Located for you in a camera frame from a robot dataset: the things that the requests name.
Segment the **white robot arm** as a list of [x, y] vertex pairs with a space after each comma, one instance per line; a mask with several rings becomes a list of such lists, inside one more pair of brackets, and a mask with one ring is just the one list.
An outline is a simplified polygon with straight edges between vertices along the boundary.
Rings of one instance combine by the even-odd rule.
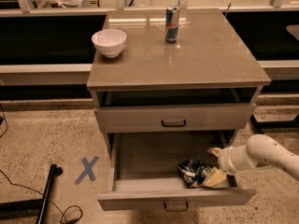
[[264, 134], [254, 134], [242, 146], [211, 147], [207, 152], [217, 157], [218, 168], [213, 168], [204, 180], [205, 187], [218, 185], [228, 175], [248, 169], [259, 170], [266, 166], [276, 167], [299, 180], [299, 156]]

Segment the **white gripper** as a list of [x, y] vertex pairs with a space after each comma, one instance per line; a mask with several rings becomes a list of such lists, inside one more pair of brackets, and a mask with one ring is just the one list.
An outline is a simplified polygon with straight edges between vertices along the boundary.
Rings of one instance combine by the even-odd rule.
[[203, 182], [204, 187], [214, 187], [226, 179], [226, 174], [234, 175], [240, 171], [248, 170], [254, 167], [254, 161], [249, 156], [245, 146], [211, 147], [207, 150], [209, 154], [218, 157], [218, 168], [212, 168], [209, 175]]

